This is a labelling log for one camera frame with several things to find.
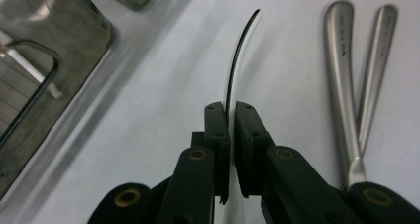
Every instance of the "screw hole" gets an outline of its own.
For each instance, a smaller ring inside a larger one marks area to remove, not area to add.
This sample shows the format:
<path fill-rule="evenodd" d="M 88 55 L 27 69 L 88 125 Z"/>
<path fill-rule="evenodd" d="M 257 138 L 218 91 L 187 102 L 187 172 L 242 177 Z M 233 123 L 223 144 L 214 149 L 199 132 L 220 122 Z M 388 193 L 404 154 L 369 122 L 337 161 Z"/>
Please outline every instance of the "screw hole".
<path fill-rule="evenodd" d="M 206 158 L 206 153 L 203 150 L 193 150 L 189 153 L 189 157 L 192 160 L 200 161 Z"/>
<path fill-rule="evenodd" d="M 275 150 L 275 154 L 282 160 L 292 160 L 294 157 L 292 151 L 283 148 Z"/>
<path fill-rule="evenodd" d="M 140 200 L 140 192 L 136 188 L 121 191 L 115 196 L 114 203 L 118 207 L 129 207 Z"/>
<path fill-rule="evenodd" d="M 363 191 L 363 195 L 369 202 L 375 205 L 383 207 L 390 207 L 392 205 L 392 198 L 388 194 L 375 188 L 366 188 Z"/>

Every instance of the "curved blade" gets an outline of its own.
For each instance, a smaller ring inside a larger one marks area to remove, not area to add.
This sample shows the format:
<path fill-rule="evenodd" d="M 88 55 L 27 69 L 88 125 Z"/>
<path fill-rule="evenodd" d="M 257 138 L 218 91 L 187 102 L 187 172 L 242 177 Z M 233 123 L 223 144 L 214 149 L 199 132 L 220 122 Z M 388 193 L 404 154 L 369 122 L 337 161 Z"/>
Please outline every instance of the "curved blade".
<path fill-rule="evenodd" d="M 245 50 L 248 43 L 250 42 L 254 29 L 257 27 L 257 24 L 259 23 L 262 16 L 263 14 L 260 9 L 257 9 L 254 12 L 253 16 L 251 16 L 250 20 L 242 31 L 241 37 L 239 38 L 237 47 L 235 49 L 232 66 L 225 89 L 225 101 L 223 103 L 228 124 L 230 124 L 230 121 L 233 121 L 232 115 L 235 116 L 236 90 L 238 87 L 239 75 Z"/>
<path fill-rule="evenodd" d="M 237 47 L 234 52 L 232 66 L 229 72 L 229 77 L 226 83 L 225 100 L 223 102 L 226 120 L 229 126 L 229 133 L 231 136 L 231 166 L 229 176 L 229 200 L 226 206 L 216 205 L 215 222 L 214 223 L 227 223 L 227 224 L 242 224 L 244 223 L 244 210 L 242 203 L 242 196 L 238 183 L 238 176 L 234 169 L 233 153 L 235 148 L 234 143 L 234 129 L 235 129 L 235 108 L 236 108 L 236 91 L 238 87 L 239 75 L 241 71 L 242 60 L 244 58 L 245 50 L 251 39 L 254 29 L 257 27 L 258 22 L 263 14 L 260 10 L 256 10 L 251 16 L 241 37 L 239 38 Z"/>

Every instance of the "white surface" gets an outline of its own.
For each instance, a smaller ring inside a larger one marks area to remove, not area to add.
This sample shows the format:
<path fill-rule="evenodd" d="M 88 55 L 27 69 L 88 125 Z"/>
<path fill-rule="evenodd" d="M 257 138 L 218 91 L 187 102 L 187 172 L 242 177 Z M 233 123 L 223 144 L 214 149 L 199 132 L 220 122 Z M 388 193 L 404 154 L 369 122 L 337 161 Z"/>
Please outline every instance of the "white surface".
<path fill-rule="evenodd" d="M 15 223 L 86 223 L 113 187 L 152 187 L 170 176 L 191 132 L 204 129 L 204 107 L 223 99 L 236 39 L 257 8 L 264 16 L 244 58 L 238 100 L 256 107 L 278 145 L 341 185 L 322 35 L 324 10 L 336 0 L 153 0 L 140 12 L 92 1 L 119 34 L 103 62 L 120 67 Z M 387 3 L 398 8 L 365 161 L 368 180 L 420 207 L 420 0 L 350 1 L 358 98 L 375 12 Z M 246 200 L 246 223 L 264 223 L 259 202 Z"/>

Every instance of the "stainless steel forceps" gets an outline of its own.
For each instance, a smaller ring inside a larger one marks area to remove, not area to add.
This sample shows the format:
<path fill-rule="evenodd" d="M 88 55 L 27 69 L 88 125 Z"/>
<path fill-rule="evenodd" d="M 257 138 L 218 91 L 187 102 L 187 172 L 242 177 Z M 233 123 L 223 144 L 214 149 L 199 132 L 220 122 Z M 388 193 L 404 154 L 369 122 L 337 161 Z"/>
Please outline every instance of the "stainless steel forceps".
<path fill-rule="evenodd" d="M 325 43 L 330 88 L 339 142 L 343 144 L 346 186 L 366 181 L 362 162 L 368 134 L 380 91 L 386 61 L 395 29 L 397 11 L 386 5 L 379 9 L 370 42 L 366 81 L 357 120 L 352 83 L 353 6 L 346 1 L 333 3 L 325 14 Z"/>

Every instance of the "black clamp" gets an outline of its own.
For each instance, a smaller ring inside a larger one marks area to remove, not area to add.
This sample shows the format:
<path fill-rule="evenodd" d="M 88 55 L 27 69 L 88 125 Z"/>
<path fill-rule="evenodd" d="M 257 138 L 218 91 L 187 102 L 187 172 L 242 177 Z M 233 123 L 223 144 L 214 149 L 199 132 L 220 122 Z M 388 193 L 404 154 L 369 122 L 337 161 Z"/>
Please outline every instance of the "black clamp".
<path fill-rule="evenodd" d="M 205 108 L 205 131 L 192 133 L 173 176 L 152 190 L 114 188 L 89 220 L 96 223 L 213 223 L 214 197 L 228 200 L 230 136 L 221 102 Z M 256 109 L 237 102 L 235 166 L 244 197 L 262 197 L 266 223 L 420 223 L 420 212 L 386 187 L 343 192 L 328 185 L 297 151 L 277 146 Z"/>

